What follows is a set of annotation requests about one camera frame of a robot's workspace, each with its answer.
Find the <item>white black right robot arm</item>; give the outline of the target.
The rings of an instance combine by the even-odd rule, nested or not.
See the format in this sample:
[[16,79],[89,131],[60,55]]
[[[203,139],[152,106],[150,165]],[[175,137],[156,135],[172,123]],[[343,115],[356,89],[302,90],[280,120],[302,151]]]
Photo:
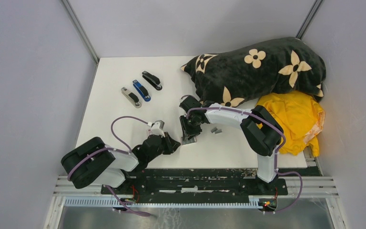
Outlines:
[[183,96],[179,107],[185,111],[180,116],[182,141],[197,137],[202,124],[219,124],[240,129],[250,148],[257,154],[258,171],[256,189],[263,195],[275,189],[278,178],[277,153],[286,139],[282,127],[261,105],[253,109],[239,109],[213,101],[199,102],[192,96]]

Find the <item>beige stapler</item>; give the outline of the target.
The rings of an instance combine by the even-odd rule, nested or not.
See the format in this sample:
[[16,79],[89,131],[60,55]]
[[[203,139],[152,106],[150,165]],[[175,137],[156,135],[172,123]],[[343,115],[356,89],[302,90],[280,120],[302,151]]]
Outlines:
[[140,102],[138,96],[131,92],[126,87],[121,88],[121,93],[127,98],[127,100],[135,107],[140,108],[142,106],[142,103]]

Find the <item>staple box with staples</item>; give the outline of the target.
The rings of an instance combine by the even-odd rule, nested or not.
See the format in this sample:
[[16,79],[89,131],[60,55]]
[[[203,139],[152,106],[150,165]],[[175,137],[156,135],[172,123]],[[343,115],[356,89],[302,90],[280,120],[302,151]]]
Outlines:
[[196,142],[197,142],[196,137],[192,137],[192,138],[188,138],[188,137],[185,137],[185,136],[181,137],[182,145],[192,144],[192,143],[196,143]]

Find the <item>black stapler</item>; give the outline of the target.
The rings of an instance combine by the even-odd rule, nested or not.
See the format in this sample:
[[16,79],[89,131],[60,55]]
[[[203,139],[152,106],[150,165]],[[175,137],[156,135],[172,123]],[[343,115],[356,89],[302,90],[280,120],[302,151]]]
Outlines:
[[145,79],[153,88],[155,88],[157,91],[162,90],[162,85],[161,85],[161,81],[158,77],[156,77],[155,75],[147,72],[147,71],[143,71],[142,72],[142,77],[143,79]]

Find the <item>blue stapler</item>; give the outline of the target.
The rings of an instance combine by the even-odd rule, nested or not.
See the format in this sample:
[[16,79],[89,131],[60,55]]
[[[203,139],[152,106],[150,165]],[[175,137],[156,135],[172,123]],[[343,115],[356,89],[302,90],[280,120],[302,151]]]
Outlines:
[[143,98],[144,101],[149,102],[151,97],[147,91],[147,89],[137,80],[133,80],[133,86],[139,93],[139,95]]

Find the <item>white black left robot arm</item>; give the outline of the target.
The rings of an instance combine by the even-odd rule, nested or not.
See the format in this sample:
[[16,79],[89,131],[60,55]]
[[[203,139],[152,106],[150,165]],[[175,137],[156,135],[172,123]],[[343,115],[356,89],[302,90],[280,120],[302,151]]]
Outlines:
[[155,158],[174,153],[180,145],[168,133],[149,135],[128,153],[105,144],[97,136],[63,156],[61,165],[76,189],[103,184],[125,194],[131,188],[126,172],[142,171]]

